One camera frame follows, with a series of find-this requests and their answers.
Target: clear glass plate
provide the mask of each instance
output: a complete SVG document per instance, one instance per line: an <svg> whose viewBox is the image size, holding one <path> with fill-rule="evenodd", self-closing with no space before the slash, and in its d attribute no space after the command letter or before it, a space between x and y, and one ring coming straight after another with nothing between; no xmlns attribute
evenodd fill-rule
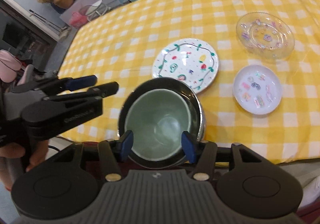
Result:
<svg viewBox="0 0 320 224"><path fill-rule="evenodd" d="M251 12L242 16L236 34L244 47L266 59L283 59L294 49L289 26L269 13Z"/></svg>

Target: screw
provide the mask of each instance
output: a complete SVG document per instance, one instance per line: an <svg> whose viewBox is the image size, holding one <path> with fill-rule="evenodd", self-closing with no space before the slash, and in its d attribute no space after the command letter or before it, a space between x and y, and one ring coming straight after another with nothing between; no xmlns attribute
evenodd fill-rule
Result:
<svg viewBox="0 0 320 224"><path fill-rule="evenodd" d="M209 175L203 172L198 172L193 176L193 179L197 181L206 181L209 179Z"/></svg>
<svg viewBox="0 0 320 224"><path fill-rule="evenodd" d="M115 182L115 181L120 181L121 180L121 175L117 173L109 173L106 175L106 180L110 182Z"/></svg>
<svg viewBox="0 0 320 224"><path fill-rule="evenodd" d="M156 172L152 175L154 178L158 179L159 177L161 177L161 173Z"/></svg>

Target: black bowl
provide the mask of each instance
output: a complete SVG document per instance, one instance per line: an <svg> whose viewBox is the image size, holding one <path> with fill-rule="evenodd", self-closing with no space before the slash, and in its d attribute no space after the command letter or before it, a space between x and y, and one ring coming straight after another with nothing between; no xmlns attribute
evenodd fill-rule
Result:
<svg viewBox="0 0 320 224"><path fill-rule="evenodd" d="M168 89L179 94L190 110L191 126L190 134L196 136L198 139L202 139L204 135L205 120L202 107L195 93L185 83L170 77L158 77L142 83L138 86L124 102L118 121L118 136L122 136L125 132L124 123L127 117L128 111L132 104L144 93L154 89ZM133 151L129 154L131 160L135 163L150 169L162 169L170 166L175 166L186 161L183 150L179 150L175 155L161 161L148 161L140 158Z"/></svg>

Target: green bowl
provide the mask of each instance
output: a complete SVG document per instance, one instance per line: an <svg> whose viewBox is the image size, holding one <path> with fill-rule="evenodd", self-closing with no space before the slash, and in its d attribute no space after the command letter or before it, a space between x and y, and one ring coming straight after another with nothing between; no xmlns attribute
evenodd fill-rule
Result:
<svg viewBox="0 0 320 224"><path fill-rule="evenodd" d="M184 99L168 89L141 95L130 107L125 130L132 130L132 151L148 161L165 160L181 149L181 133L189 131L191 115Z"/></svg>

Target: pink bag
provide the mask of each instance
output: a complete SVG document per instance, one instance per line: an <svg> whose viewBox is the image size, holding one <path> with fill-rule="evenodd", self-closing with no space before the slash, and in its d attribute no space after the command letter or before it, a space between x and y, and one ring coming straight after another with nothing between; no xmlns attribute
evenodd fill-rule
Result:
<svg viewBox="0 0 320 224"><path fill-rule="evenodd" d="M88 22L88 19L85 15L81 15L79 12L73 12L71 19L69 21L70 25L80 29Z"/></svg>

